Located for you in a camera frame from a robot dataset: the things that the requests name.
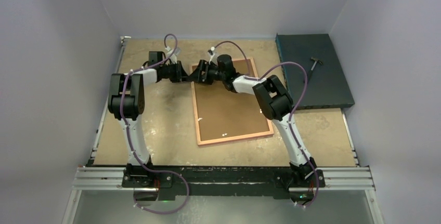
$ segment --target black mount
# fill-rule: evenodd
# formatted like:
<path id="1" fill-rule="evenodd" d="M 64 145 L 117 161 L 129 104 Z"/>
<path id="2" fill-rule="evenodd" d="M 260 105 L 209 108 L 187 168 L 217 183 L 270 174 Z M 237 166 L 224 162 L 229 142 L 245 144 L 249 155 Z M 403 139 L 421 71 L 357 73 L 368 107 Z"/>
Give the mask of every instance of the black mount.
<path id="1" fill-rule="evenodd" d="M 150 51 L 148 64 L 157 64 L 162 61 L 164 56 L 165 54 L 162 51 Z M 156 69 L 158 75 L 157 82 L 161 81 L 162 79 L 169 79 L 172 83 L 179 83 L 186 81 L 188 77 L 180 61 L 175 64 L 164 63 L 155 67 L 154 69 Z"/>
<path id="2" fill-rule="evenodd" d="M 220 55 L 217 57 L 217 65 L 219 66 L 220 80 L 224 84 L 225 89 L 237 93 L 234 89 L 233 81 L 243 74 L 236 72 L 231 56 L 227 54 Z"/>
<path id="3" fill-rule="evenodd" d="M 314 168 L 317 168 L 317 164 L 314 161 L 314 158 L 310 157 L 309 161 L 313 165 Z M 301 182 L 307 179 L 309 175 L 313 173 L 313 168 L 309 165 L 309 163 L 302 164 L 300 166 L 295 166 L 290 163 L 290 167 L 292 170 L 292 178 L 294 182 Z"/>
<path id="4" fill-rule="evenodd" d="M 187 77 L 188 82 L 211 85 L 215 80 L 219 80 L 219 69 L 213 62 L 199 60 L 196 69 Z"/>
<path id="5" fill-rule="evenodd" d="M 145 166 L 155 170 L 151 157 Z M 130 163 L 124 169 L 124 176 L 121 186 L 123 188 L 170 188 L 172 186 L 173 174 L 171 173 L 153 173 L 145 170 L 142 166 L 134 166 Z"/>
<path id="6" fill-rule="evenodd" d="M 253 91 L 267 119 L 281 121 L 283 116 L 291 112 L 292 98 L 277 76 L 271 75 L 265 81 L 253 86 Z"/>
<path id="7" fill-rule="evenodd" d="M 120 104 L 126 75 L 121 73 L 112 74 L 110 77 L 109 98 L 107 109 L 116 119 L 121 120 Z M 144 80 L 142 74 L 133 74 L 127 82 L 129 95 L 124 97 L 123 113 L 126 118 L 136 120 L 144 112 Z"/>

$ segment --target cork board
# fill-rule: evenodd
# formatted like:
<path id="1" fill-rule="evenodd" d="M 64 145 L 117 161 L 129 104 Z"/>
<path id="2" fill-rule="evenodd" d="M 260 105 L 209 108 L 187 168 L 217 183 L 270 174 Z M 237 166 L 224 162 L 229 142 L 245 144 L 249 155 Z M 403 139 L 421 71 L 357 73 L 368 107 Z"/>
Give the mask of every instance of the cork board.
<path id="1" fill-rule="evenodd" d="M 206 58 L 206 51 L 224 39 L 179 39 L 182 61 L 187 72 L 191 64 Z M 258 74 L 280 63 L 274 39 L 236 39 L 249 57 L 253 57 Z M 137 68 L 146 61 L 149 51 L 163 50 L 162 39 L 131 39 L 126 45 L 120 73 Z M 218 47 L 221 54 L 241 57 L 234 45 Z M 283 77 L 282 69 L 270 75 Z M 162 80 L 144 87 L 146 109 L 142 128 L 146 146 L 157 165 L 206 166 L 288 166 L 288 152 L 275 126 L 272 137 L 239 142 L 199 146 L 190 83 L 172 84 Z M 297 111 L 296 125 L 317 166 L 355 166 L 354 157 L 340 109 Z M 96 165 L 125 165 L 128 159 L 124 133 L 117 120 L 107 112 L 99 129 Z"/>
<path id="2" fill-rule="evenodd" d="M 256 76 L 252 58 L 248 59 L 251 76 Z M 239 73 L 247 73 L 244 59 L 234 59 Z M 198 64 L 191 65 L 194 71 Z M 198 145 L 228 141 L 270 137 L 273 125 L 260 111 L 256 97 L 249 94 L 232 93 L 225 89 L 221 81 L 212 85 L 191 83 L 194 120 Z"/>

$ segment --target gray wall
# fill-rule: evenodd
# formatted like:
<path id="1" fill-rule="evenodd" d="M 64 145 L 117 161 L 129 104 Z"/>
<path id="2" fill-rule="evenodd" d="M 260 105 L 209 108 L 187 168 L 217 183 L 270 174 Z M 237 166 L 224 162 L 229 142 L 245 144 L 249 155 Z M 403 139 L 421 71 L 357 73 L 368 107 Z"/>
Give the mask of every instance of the gray wall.
<path id="1" fill-rule="evenodd" d="M 328 33 L 347 0 L 102 0 L 133 37 L 274 37 Z"/>
<path id="2" fill-rule="evenodd" d="M 60 223 L 119 36 L 99 0 L 0 0 L 1 223 Z"/>
<path id="3" fill-rule="evenodd" d="M 387 223 L 441 220 L 441 0 L 349 0 L 331 38 Z"/>

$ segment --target wooden frame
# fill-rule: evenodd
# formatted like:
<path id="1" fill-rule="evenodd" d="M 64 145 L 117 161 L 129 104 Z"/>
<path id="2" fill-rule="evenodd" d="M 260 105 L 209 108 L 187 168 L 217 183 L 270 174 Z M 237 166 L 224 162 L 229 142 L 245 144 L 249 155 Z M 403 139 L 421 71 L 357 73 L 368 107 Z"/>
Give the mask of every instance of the wooden frame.
<path id="1" fill-rule="evenodd" d="M 253 70 L 253 73 L 257 77 L 258 75 L 257 75 L 257 70 L 256 70 L 256 65 L 254 63 L 254 59 L 253 58 L 247 58 L 247 59 L 250 60 L 251 69 Z M 236 58 L 236 59 L 232 59 L 232 60 L 237 61 L 237 60 L 243 60 L 243 59 Z M 196 63 L 196 64 L 190 65 L 190 71 L 193 71 L 193 67 L 195 65 L 198 65 L 198 64 Z M 252 139 L 252 138 L 270 137 L 270 136 L 274 135 L 274 129 L 273 129 L 272 122 L 271 122 L 271 120 L 267 119 L 267 124 L 268 124 L 268 129 L 269 129 L 268 131 L 202 141 L 200 126 L 199 126 L 198 105 L 197 105 L 197 101 L 196 101 L 196 88 L 194 86 L 194 82 L 191 82 L 191 94 L 193 97 L 193 110 L 194 110 L 194 122 L 196 124 L 196 137 L 197 137 L 197 142 L 198 142 L 199 146 L 206 145 L 206 144 L 216 144 L 216 143 L 222 143 L 222 142 L 229 142 L 229 141 L 239 141 L 239 140 Z"/>

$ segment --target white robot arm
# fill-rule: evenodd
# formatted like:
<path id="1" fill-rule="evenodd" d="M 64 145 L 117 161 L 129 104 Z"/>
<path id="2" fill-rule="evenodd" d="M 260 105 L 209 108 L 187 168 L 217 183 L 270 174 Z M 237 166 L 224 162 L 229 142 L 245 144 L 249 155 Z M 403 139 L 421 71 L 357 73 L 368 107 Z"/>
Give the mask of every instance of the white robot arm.
<path id="1" fill-rule="evenodd" d="M 256 77 L 248 77 L 246 75 L 242 75 L 235 79 L 233 81 L 233 87 L 237 93 L 246 93 L 255 95 L 253 87 L 258 85 L 263 85 L 267 81 L 266 78 L 263 78 L 262 80 L 258 80 Z M 305 145 L 303 144 L 303 141 L 300 137 L 299 130 L 297 129 L 295 125 L 294 118 L 291 122 L 292 128 L 294 130 L 294 134 L 297 137 L 298 142 L 300 143 L 301 148 L 298 148 L 297 143 L 294 140 L 293 135 L 291 134 L 289 130 L 289 113 L 282 117 L 281 120 L 278 119 L 272 119 L 272 122 L 277 127 L 277 129 L 280 132 L 280 136 L 282 137 L 282 140 L 287 147 L 288 150 L 288 156 L 290 159 L 291 164 L 295 166 L 301 166 L 306 164 L 308 161 L 305 159 L 305 156 L 302 154 L 300 149 L 303 149 L 307 157 L 311 157 L 311 154 L 306 150 Z"/>
<path id="2" fill-rule="evenodd" d="M 142 75 L 142 83 L 143 86 L 148 86 L 150 84 L 154 84 L 158 80 L 158 73 L 156 69 L 145 69 L 143 71 L 134 73 L 132 75 L 132 83 L 136 78 Z M 136 154 L 138 155 L 138 158 L 144 163 L 147 164 L 147 162 L 150 159 L 150 153 L 146 147 L 146 142 L 144 141 L 144 133 L 142 131 L 142 114 L 139 114 L 136 119 L 132 118 L 126 118 L 128 121 L 128 130 L 125 122 L 120 118 L 118 122 L 121 125 L 121 129 L 124 132 L 124 138 L 125 143 L 127 145 L 127 151 L 128 151 L 128 163 L 132 165 L 138 165 L 138 161 L 133 156 L 133 152 L 130 149 L 128 137 L 131 137 L 132 146 L 133 149 L 136 151 Z"/>

